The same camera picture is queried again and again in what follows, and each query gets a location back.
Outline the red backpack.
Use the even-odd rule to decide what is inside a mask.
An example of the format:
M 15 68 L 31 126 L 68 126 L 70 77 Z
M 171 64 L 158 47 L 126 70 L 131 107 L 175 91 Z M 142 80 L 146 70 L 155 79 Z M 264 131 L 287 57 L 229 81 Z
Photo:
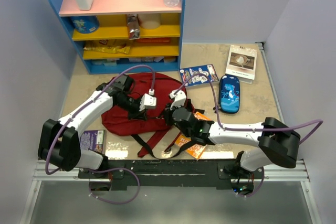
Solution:
M 155 81 L 156 108 L 140 111 L 141 98 Z M 169 94 L 181 86 L 181 82 L 165 74 L 134 73 L 119 77 L 112 87 L 113 107 L 101 116 L 102 125 L 118 136 L 132 136 L 141 146 L 138 157 L 153 156 L 153 148 L 170 130 L 168 110 Z

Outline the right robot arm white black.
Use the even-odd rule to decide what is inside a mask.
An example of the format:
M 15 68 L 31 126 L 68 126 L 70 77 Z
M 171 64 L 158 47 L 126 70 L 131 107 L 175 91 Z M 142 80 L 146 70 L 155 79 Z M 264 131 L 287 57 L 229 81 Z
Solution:
M 255 124 L 221 124 L 197 119 L 187 108 L 170 105 L 163 110 L 163 118 L 167 125 L 174 125 L 190 138 L 189 146 L 252 146 L 253 150 L 241 152 L 236 158 L 234 173 L 239 178 L 246 178 L 256 169 L 269 164 L 284 168 L 296 166 L 300 135 L 275 118 L 267 117 L 264 122 Z

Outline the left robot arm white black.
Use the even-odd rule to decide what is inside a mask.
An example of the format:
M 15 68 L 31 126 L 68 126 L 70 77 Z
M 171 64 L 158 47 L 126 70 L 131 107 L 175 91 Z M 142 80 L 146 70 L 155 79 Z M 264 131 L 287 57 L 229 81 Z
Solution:
M 106 156 L 95 150 L 81 149 L 79 139 L 89 125 L 114 106 L 126 110 L 133 117 L 144 118 L 146 102 L 154 99 L 147 93 L 137 99 L 130 97 L 132 82 L 126 74 L 118 75 L 97 86 L 92 95 L 69 114 L 43 124 L 38 157 L 45 160 L 47 175 L 74 168 L 90 170 L 97 178 L 108 174 Z

